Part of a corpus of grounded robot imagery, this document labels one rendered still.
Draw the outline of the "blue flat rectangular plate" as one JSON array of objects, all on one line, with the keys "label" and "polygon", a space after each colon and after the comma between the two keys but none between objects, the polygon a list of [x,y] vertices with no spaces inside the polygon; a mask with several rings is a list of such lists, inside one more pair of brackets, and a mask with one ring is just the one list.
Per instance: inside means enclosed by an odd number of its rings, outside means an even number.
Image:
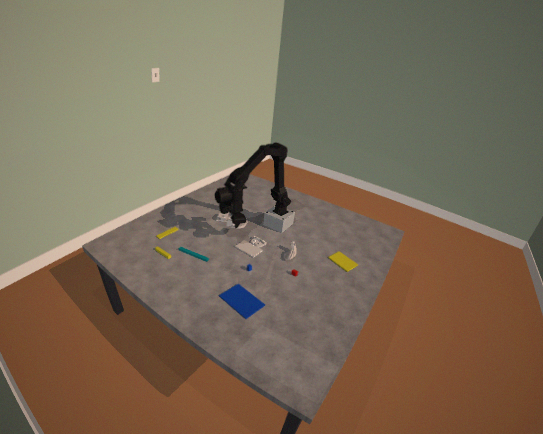
[{"label": "blue flat rectangular plate", "polygon": [[262,301],[259,301],[240,284],[233,286],[219,296],[245,319],[265,306]]}]

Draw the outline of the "yellow rectangular bar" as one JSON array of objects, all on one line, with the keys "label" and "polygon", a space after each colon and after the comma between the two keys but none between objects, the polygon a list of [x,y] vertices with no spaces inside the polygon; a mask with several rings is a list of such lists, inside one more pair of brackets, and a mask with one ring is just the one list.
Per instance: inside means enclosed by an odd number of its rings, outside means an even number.
[{"label": "yellow rectangular bar", "polygon": [[170,259],[171,258],[171,254],[167,253],[166,251],[164,251],[163,249],[161,249],[160,247],[156,247],[155,248],[156,251],[158,251],[158,253],[162,254],[163,256],[165,256],[167,259]]}]

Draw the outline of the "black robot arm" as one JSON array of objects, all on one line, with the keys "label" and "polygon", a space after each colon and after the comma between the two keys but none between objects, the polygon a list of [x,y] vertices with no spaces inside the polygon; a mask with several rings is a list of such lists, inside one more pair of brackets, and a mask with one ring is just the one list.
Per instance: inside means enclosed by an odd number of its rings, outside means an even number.
[{"label": "black robot arm", "polygon": [[[287,206],[290,205],[291,200],[288,198],[284,186],[284,161],[287,158],[287,152],[288,148],[279,143],[259,146],[256,152],[241,167],[230,174],[229,179],[225,182],[226,187],[217,188],[215,199],[220,203],[221,214],[226,214],[229,211],[233,213],[233,204],[229,200],[241,200],[243,198],[243,189],[247,188],[244,184],[250,172],[267,155],[271,155],[274,160],[275,186],[271,189],[271,196],[277,202],[273,212],[280,216],[288,213]],[[231,185],[230,182],[234,185]]]}]

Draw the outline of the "teal rectangular bar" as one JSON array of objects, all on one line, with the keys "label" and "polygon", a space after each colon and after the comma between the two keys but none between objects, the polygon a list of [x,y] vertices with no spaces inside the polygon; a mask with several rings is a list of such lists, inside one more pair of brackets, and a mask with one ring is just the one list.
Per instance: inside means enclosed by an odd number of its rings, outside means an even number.
[{"label": "teal rectangular bar", "polygon": [[206,256],[203,256],[203,255],[200,255],[198,253],[195,253],[195,252],[192,252],[191,250],[188,250],[188,249],[185,249],[183,247],[179,247],[179,251],[183,252],[183,253],[186,253],[186,254],[189,254],[195,258],[198,258],[198,259],[201,259],[203,261],[206,261],[208,262],[208,258]]}]

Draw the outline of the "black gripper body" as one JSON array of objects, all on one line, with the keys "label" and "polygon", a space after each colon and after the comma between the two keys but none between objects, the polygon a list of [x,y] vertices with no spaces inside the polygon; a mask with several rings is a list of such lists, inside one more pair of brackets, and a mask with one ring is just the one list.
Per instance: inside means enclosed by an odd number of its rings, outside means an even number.
[{"label": "black gripper body", "polygon": [[246,223],[246,217],[244,214],[240,213],[240,211],[243,211],[242,204],[243,200],[229,200],[231,204],[233,204],[233,215],[231,216],[231,220],[233,224],[240,224],[240,223]]}]

